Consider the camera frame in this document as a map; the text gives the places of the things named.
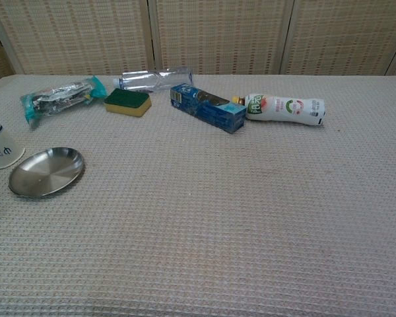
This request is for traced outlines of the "green yellow sponge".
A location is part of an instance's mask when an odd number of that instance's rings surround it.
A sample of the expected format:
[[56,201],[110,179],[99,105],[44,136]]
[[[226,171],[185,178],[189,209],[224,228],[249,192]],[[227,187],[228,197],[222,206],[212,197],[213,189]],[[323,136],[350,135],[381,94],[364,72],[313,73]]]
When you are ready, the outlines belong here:
[[151,107],[149,94],[115,88],[104,99],[108,112],[140,118]]

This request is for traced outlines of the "beige woven tablecloth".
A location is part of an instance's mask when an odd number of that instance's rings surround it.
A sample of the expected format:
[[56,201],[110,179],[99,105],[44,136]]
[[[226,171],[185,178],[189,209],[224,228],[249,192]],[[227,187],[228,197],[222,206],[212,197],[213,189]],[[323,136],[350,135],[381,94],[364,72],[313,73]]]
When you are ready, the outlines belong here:
[[72,76],[0,79],[0,122],[33,155],[72,147],[80,180],[42,199],[0,170],[0,316],[396,317],[396,76],[201,75],[230,98],[322,98],[321,127],[230,134],[151,96],[30,127],[20,97]]

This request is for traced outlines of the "teal snack packet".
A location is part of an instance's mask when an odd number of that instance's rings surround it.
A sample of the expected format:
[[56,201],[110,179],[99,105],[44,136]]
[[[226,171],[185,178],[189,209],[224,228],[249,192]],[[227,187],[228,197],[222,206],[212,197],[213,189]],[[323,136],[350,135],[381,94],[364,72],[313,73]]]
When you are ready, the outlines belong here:
[[72,106],[90,104],[107,97],[105,86],[96,77],[71,82],[60,87],[47,88],[20,98],[28,123],[44,116],[58,114]]

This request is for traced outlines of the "round steel dish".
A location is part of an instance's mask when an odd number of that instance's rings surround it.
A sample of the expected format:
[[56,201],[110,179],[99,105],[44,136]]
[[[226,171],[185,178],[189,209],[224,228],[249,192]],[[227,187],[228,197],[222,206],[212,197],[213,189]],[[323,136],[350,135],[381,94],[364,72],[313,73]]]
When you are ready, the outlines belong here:
[[70,147],[52,147],[19,163],[9,175],[9,189],[18,195],[40,198],[72,184],[84,170],[81,153]]

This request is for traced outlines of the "white drink bottle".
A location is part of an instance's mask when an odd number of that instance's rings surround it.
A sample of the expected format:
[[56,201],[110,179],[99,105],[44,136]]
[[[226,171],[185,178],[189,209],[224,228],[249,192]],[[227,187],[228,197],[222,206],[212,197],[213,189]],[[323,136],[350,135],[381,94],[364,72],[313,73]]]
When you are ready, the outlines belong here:
[[253,121],[294,122],[323,125],[325,101],[318,98],[294,98],[254,93],[233,96],[232,101],[246,107],[246,118]]

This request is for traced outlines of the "clear plastic water bottle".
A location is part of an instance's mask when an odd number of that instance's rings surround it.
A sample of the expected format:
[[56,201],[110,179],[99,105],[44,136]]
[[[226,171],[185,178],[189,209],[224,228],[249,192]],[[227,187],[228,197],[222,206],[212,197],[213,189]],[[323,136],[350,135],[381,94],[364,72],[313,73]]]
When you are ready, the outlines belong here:
[[186,66],[125,72],[120,78],[113,79],[114,88],[145,93],[171,89],[181,84],[193,86],[193,72]]

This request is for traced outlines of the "blue cookie box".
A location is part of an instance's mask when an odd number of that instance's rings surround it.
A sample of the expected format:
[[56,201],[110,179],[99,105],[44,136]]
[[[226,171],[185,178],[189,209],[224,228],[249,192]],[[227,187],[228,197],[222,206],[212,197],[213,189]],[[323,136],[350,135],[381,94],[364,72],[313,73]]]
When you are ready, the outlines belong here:
[[245,106],[187,84],[172,87],[170,101],[178,110],[228,133],[236,132],[246,120]]

